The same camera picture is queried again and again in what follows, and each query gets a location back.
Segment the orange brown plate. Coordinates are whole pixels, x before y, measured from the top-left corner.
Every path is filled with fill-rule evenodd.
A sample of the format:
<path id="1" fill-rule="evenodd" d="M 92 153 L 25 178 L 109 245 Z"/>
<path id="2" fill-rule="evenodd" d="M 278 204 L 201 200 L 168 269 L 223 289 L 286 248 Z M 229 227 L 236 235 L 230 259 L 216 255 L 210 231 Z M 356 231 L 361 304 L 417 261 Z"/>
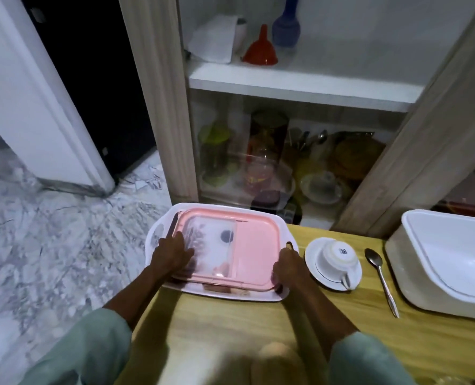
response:
<path id="1" fill-rule="evenodd" d="M 328 161 L 328 168 L 334 175 L 351 181 L 362 181 L 386 144 L 369 136 L 346 138 L 336 144 Z"/>

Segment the pink lidded food container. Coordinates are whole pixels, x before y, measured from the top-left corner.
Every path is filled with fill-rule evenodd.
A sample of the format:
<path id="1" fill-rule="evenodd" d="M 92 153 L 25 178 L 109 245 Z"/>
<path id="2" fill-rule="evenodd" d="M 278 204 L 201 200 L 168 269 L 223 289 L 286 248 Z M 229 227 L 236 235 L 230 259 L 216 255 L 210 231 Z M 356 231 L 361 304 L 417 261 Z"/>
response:
<path id="1" fill-rule="evenodd" d="M 193 207 L 178 213 L 177 232 L 194 255 L 174 278 L 246 291 L 275 289 L 273 265 L 285 241 L 271 215 Z"/>

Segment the white folded paper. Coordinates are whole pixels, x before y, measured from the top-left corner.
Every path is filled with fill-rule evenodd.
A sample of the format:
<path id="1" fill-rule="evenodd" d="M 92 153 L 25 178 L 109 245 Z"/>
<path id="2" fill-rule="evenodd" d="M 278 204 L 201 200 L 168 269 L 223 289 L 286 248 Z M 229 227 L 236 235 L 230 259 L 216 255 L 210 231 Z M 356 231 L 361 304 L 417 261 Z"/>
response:
<path id="1" fill-rule="evenodd" d="M 195 29 L 187 51 L 202 61 L 229 64 L 241 51 L 247 34 L 248 20 L 237 15 L 218 14 Z"/>

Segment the white plastic basin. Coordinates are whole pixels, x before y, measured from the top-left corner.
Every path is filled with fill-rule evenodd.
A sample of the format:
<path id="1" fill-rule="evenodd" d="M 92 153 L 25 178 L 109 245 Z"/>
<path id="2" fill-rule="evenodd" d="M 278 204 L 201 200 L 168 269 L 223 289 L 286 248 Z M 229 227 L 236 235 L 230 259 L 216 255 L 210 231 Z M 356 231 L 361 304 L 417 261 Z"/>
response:
<path id="1" fill-rule="evenodd" d="M 385 243 L 395 280 L 423 309 L 475 319 L 475 218 L 423 209 L 405 212 Z"/>

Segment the clear plastic container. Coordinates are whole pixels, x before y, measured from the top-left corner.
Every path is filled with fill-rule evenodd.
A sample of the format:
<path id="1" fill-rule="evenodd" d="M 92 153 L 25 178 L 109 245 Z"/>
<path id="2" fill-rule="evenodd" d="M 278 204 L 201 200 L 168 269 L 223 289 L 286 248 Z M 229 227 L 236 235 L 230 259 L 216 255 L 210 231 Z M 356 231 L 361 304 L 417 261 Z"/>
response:
<path id="1" fill-rule="evenodd" d="M 296 190 L 292 169 L 284 162 L 242 153 L 230 154 L 224 167 L 202 169 L 198 179 L 201 196 L 230 205 L 250 205 L 262 191 L 291 196 Z"/>

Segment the tan rounded object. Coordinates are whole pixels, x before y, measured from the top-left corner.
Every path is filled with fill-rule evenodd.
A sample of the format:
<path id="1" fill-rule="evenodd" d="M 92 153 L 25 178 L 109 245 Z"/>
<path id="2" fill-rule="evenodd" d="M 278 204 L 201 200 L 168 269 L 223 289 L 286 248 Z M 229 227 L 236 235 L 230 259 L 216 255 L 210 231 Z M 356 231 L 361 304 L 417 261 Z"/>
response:
<path id="1" fill-rule="evenodd" d="M 308 385 L 308 379 L 298 353 L 284 343 L 272 342 L 253 357 L 250 385 Z"/>

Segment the light green shirt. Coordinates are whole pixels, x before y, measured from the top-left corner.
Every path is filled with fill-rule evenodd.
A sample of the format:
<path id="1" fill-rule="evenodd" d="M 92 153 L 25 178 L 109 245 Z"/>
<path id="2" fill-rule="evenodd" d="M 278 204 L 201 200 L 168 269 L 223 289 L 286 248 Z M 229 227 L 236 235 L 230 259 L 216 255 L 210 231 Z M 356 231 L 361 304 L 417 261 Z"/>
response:
<path id="1" fill-rule="evenodd" d="M 132 331 L 115 311 L 80 319 L 18 385 L 113 385 L 130 358 Z M 338 341 L 328 362 L 328 385 L 416 385 L 377 338 L 355 332 Z"/>

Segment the person's right hand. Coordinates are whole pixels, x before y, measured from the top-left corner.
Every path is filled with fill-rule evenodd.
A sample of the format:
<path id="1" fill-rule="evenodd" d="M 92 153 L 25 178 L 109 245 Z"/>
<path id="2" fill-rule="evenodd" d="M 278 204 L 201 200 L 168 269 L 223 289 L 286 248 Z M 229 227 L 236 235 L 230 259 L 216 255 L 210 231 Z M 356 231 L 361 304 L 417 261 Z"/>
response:
<path id="1" fill-rule="evenodd" d="M 297 291 L 307 277 L 304 259 L 294 250 L 292 242 L 288 241 L 279 252 L 279 258 L 275 263 L 276 273 L 283 287 L 291 291 Z"/>

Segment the green lidded jar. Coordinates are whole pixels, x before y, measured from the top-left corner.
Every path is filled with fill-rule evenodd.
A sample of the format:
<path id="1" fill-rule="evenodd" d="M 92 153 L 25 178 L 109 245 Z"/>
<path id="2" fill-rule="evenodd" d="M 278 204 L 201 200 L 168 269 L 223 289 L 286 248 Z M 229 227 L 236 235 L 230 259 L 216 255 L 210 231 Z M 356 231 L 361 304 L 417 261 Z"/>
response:
<path id="1" fill-rule="evenodd" d="M 233 133 L 219 121 L 204 125 L 198 133 L 202 181 L 213 187 L 222 187 L 239 165 L 229 153 Z"/>

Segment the blue plastic bottle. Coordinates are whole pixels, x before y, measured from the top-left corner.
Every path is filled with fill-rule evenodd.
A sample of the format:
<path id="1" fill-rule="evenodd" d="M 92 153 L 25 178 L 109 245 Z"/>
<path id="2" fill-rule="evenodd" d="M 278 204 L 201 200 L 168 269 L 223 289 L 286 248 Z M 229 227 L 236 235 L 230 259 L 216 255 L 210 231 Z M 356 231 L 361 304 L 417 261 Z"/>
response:
<path id="1" fill-rule="evenodd" d="M 272 39 L 276 47 L 294 49 L 301 34 L 297 18 L 298 0 L 286 0 L 284 11 L 272 25 Z"/>

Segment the white bowl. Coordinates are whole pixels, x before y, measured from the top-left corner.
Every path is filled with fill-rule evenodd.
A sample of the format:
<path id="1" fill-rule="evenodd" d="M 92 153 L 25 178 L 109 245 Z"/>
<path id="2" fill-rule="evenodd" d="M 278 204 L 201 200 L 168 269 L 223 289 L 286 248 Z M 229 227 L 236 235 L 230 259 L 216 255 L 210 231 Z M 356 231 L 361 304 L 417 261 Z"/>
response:
<path id="1" fill-rule="evenodd" d="M 343 190 L 330 171 L 307 174 L 299 183 L 301 193 L 318 205 L 334 205 L 341 201 Z"/>

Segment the wooden cabinet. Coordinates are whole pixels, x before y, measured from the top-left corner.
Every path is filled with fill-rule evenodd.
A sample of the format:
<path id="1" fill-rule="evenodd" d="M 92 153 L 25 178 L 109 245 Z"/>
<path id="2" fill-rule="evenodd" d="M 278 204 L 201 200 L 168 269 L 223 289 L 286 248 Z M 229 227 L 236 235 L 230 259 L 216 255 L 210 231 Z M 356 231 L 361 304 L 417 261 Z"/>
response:
<path id="1" fill-rule="evenodd" d="M 198 202 L 177 0 L 119 0 L 173 204 Z M 475 15 L 332 230 L 389 237 L 475 169 Z"/>

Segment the metal spoon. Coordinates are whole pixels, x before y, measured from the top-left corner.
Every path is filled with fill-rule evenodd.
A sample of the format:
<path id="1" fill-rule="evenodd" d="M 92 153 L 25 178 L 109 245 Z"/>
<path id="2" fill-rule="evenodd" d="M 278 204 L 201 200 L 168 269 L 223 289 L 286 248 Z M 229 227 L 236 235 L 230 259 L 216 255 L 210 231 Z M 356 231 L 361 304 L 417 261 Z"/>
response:
<path id="1" fill-rule="evenodd" d="M 382 288 L 384 291 L 384 294 L 386 296 L 388 306 L 390 310 L 392 311 L 393 315 L 395 318 L 400 318 L 400 314 L 398 311 L 398 308 L 396 306 L 395 300 L 393 295 L 391 294 L 391 291 L 389 290 L 388 284 L 386 282 L 386 279 L 384 278 L 383 271 L 382 271 L 382 266 L 383 266 L 383 260 L 380 254 L 378 254 L 376 251 L 370 248 L 366 248 L 364 251 L 365 258 L 368 260 L 368 262 L 375 267 L 377 274 L 379 276 L 380 282 L 382 284 Z"/>

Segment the red plastic funnel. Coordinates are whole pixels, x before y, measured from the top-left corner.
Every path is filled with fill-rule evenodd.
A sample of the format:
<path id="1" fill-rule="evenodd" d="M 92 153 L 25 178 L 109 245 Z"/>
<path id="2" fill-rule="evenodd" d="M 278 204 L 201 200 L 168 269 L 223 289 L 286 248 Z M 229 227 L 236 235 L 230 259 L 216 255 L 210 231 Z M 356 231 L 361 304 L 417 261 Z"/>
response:
<path id="1" fill-rule="evenodd" d="M 256 66 L 274 66 L 278 63 L 275 48 L 268 39 L 267 24 L 261 25 L 259 38 L 249 46 L 241 61 Z"/>

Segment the metal cutlery bunch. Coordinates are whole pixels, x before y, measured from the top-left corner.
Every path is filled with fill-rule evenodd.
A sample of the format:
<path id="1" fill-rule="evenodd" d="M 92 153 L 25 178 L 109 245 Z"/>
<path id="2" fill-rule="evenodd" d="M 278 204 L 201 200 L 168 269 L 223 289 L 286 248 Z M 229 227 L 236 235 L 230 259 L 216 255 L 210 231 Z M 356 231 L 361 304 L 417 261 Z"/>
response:
<path id="1" fill-rule="evenodd" d="M 300 139 L 297 142 L 297 150 L 299 152 L 310 151 L 311 148 L 315 145 L 324 143 L 328 138 L 328 131 L 324 129 L 317 135 L 309 135 L 309 132 L 306 131 L 302 134 Z"/>

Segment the dark tall jar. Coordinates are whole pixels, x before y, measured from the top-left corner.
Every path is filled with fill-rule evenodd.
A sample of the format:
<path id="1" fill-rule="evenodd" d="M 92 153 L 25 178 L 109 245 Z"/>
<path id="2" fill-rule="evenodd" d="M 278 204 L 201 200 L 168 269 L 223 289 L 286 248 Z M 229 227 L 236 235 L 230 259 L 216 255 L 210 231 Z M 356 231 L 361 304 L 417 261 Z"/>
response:
<path id="1" fill-rule="evenodd" d="M 256 196 L 267 190 L 277 172 L 289 125 L 289 117 L 274 109 L 251 114 L 244 171 L 245 189 Z"/>

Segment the person's left forearm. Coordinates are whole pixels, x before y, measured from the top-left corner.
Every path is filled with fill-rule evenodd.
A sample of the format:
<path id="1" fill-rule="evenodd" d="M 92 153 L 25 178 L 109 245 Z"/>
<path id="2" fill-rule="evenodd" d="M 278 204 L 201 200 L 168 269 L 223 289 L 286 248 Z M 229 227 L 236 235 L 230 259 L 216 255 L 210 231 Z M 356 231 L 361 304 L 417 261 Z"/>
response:
<path id="1" fill-rule="evenodd" d="M 157 291 L 173 274 L 173 271 L 158 270 L 149 265 L 103 308 L 117 313 L 133 331 Z"/>

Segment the person's right forearm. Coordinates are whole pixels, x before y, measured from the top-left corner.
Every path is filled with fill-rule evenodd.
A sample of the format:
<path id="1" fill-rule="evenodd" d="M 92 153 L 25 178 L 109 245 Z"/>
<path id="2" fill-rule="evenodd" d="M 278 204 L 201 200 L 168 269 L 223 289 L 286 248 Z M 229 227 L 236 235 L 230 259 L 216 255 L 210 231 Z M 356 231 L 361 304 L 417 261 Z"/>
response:
<path id="1" fill-rule="evenodd" d="M 302 305 L 326 358 L 336 343 L 359 331 L 310 277 L 296 279 L 289 289 Z"/>

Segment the white saucer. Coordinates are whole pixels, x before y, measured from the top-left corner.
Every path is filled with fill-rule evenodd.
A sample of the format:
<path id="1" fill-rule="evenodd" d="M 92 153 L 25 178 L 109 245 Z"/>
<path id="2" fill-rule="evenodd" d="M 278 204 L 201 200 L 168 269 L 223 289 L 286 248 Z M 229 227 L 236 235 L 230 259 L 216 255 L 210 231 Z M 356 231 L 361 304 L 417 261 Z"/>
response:
<path id="1" fill-rule="evenodd" d="M 332 241 L 332 240 L 337 240 L 337 239 L 321 237 L 321 238 L 318 238 L 318 239 L 315 239 L 315 240 L 311 241 L 311 243 L 306 247 L 306 250 L 305 250 L 305 255 L 304 255 L 305 263 L 306 263 L 307 268 L 311 272 L 312 276 L 320 284 L 322 284 L 324 287 L 326 287 L 326 288 L 328 288 L 332 291 L 347 291 L 339 283 L 334 283 L 334 282 L 331 282 L 331 281 L 327 280 L 325 277 L 323 277 L 318 272 L 318 270 L 316 268 L 316 258 L 319 254 L 319 251 L 322 249 L 324 244 L 326 244 L 327 242 Z M 361 280 L 362 280 L 362 266 L 361 266 L 361 264 L 360 264 L 360 272 L 361 272 Z"/>

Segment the white door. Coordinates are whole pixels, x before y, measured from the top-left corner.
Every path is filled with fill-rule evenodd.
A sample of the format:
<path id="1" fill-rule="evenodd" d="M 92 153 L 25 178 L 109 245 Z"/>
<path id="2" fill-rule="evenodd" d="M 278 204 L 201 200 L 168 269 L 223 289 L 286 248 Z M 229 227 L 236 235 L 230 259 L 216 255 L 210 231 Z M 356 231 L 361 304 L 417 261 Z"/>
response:
<path id="1" fill-rule="evenodd" d="M 21 0 L 0 0 L 0 136 L 47 188 L 115 189 Z"/>

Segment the person's left hand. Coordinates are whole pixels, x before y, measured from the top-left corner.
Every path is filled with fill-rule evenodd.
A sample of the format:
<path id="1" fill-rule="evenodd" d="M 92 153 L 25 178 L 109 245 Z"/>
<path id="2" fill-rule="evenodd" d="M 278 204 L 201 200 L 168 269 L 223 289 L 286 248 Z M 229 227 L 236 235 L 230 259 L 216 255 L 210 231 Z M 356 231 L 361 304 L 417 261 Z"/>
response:
<path id="1" fill-rule="evenodd" d="M 152 254 L 149 268 L 157 281 L 165 281 L 187 267 L 187 265 L 180 265 L 180 247 L 181 244 L 185 245 L 185 240 L 182 232 L 175 231 L 177 222 L 178 213 L 174 215 L 166 237 L 159 239 L 158 246 Z"/>

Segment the white teacup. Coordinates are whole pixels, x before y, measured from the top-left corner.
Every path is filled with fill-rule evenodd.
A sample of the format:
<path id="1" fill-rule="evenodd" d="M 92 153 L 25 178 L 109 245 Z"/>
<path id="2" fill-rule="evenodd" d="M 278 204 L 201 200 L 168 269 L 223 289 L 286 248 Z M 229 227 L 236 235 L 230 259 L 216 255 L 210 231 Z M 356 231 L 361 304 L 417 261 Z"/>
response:
<path id="1" fill-rule="evenodd" d="M 339 283 L 347 291 L 356 289 L 361 280 L 358 256 L 342 241 L 332 240 L 323 245 L 316 258 L 316 268 L 327 280 Z"/>

